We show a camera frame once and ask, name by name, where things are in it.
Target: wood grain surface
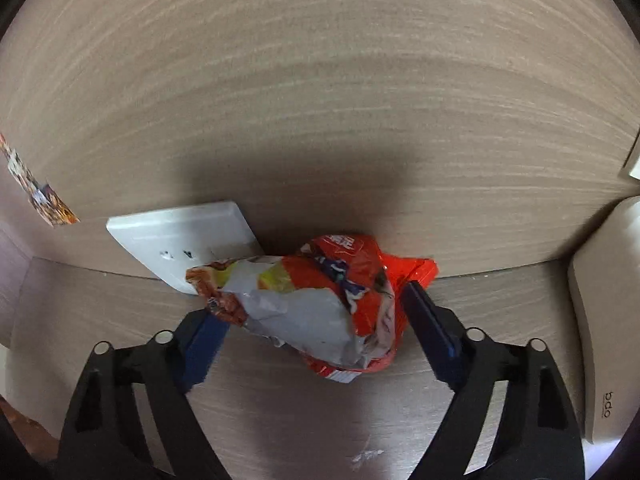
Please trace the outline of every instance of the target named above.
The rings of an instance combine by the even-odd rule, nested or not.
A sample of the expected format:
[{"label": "wood grain surface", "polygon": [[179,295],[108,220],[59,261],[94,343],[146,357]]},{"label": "wood grain surface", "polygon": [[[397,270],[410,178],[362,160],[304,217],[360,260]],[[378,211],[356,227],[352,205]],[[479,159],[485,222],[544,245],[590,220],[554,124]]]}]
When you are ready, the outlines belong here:
[{"label": "wood grain surface", "polygon": [[268,253],[359,231],[465,274],[638,192],[611,0],[27,0],[0,74],[0,129],[83,221],[39,253],[75,266],[148,276],[107,217],[231,199]]},{"label": "wood grain surface", "polygon": [[[581,417],[580,344],[565,270],[551,262],[445,278],[430,293],[467,326],[480,326],[496,340],[544,339]],[[73,387],[96,342],[107,339],[117,348],[141,344],[201,305],[199,298],[158,280],[36,258],[14,328],[8,399],[60,434]],[[387,370],[338,384],[315,376],[295,352],[232,328],[206,382],[189,394],[232,477],[260,480],[405,480],[451,397],[435,380],[411,330]],[[473,468],[488,455],[499,418],[496,399]],[[373,458],[358,462],[364,451]]]}]

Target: snack wrapper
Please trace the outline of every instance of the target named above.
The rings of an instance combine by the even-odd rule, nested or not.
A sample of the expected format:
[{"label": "snack wrapper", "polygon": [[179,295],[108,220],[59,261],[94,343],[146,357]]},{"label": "snack wrapper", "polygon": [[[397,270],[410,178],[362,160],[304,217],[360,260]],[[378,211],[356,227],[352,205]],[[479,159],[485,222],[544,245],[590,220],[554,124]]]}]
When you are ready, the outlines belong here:
[{"label": "snack wrapper", "polygon": [[433,260],[383,253],[373,237],[325,235],[291,256],[255,256],[187,270],[219,319],[297,349],[322,377],[348,383],[393,360],[407,320],[405,283],[426,287]]}]

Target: sticker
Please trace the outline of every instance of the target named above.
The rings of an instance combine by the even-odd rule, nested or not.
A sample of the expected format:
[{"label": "sticker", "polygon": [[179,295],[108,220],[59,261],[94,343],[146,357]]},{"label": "sticker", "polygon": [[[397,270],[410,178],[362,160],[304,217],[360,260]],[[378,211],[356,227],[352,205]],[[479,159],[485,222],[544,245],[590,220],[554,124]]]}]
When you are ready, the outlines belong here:
[{"label": "sticker", "polygon": [[78,217],[60,200],[49,184],[42,188],[39,186],[31,171],[24,165],[16,151],[9,147],[2,134],[0,134],[0,152],[4,153],[8,161],[9,173],[29,195],[29,202],[48,224],[68,225],[79,222]]}]

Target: wall socket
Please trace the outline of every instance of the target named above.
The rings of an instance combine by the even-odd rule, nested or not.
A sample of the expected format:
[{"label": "wall socket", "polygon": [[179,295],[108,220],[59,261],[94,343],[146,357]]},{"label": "wall socket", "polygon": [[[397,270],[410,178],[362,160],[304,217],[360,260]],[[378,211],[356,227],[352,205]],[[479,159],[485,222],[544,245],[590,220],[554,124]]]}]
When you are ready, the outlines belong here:
[{"label": "wall socket", "polygon": [[184,279],[190,267],[264,254],[235,202],[116,216],[107,230],[158,278],[187,294],[196,294]]},{"label": "wall socket", "polygon": [[636,137],[636,143],[629,153],[623,171],[629,176],[640,180],[640,137]]}]

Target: blue gripper pad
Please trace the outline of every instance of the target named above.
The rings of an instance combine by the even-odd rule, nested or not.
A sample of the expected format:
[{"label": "blue gripper pad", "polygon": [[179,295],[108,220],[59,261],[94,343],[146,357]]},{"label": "blue gripper pad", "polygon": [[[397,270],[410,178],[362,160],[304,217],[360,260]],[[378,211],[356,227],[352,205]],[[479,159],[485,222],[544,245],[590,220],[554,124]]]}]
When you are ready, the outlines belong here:
[{"label": "blue gripper pad", "polygon": [[418,282],[404,287],[400,301],[437,380],[457,391],[466,381],[464,326],[448,308],[436,306]]},{"label": "blue gripper pad", "polygon": [[229,323],[220,321],[207,309],[190,312],[182,320],[174,332],[184,359],[184,370],[174,376],[182,393],[204,382],[228,330]]}]

